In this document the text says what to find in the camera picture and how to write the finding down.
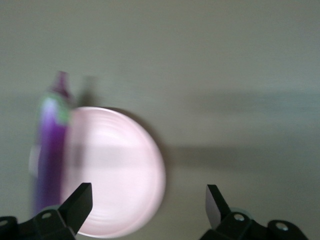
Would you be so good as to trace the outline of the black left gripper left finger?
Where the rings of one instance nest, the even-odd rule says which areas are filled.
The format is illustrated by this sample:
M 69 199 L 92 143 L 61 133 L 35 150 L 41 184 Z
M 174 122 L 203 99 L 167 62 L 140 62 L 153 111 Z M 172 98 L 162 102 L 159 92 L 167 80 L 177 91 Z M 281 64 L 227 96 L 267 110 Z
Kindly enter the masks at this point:
M 0 218 L 2 240 L 75 240 L 93 208 L 91 183 L 81 183 L 61 204 L 43 209 L 18 223 L 14 216 Z

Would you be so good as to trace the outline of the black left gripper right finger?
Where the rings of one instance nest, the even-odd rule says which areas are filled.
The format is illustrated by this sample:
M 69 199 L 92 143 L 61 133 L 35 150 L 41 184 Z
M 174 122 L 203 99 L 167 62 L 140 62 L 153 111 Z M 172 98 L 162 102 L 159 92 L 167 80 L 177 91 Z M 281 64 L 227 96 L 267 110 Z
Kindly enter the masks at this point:
M 232 210 L 218 187 L 206 187 L 205 211 L 211 228 L 202 240 L 306 240 L 295 224 L 285 220 L 271 220 L 263 226 L 248 214 Z

